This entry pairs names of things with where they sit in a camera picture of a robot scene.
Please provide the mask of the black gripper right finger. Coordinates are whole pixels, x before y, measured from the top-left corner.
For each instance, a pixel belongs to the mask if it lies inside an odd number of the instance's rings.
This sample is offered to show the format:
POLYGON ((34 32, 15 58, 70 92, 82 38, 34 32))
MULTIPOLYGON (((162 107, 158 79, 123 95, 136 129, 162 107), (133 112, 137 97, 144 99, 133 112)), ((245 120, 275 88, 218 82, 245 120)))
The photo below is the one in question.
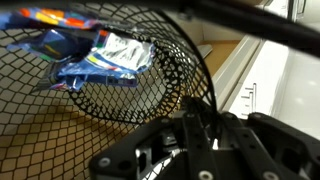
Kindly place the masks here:
POLYGON ((228 112, 221 114, 226 130, 222 143, 222 180, 290 180, 294 174, 277 164, 251 128, 228 112))

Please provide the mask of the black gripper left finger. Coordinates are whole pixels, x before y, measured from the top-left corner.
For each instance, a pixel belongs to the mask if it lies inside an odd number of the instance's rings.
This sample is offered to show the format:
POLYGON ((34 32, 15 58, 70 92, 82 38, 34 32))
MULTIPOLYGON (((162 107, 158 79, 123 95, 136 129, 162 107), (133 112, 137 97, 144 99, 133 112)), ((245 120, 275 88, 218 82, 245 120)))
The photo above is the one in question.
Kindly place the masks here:
POLYGON ((191 180, 217 180, 219 173, 213 155, 214 133, 211 107, 200 98, 184 97, 181 102, 187 169, 191 180))

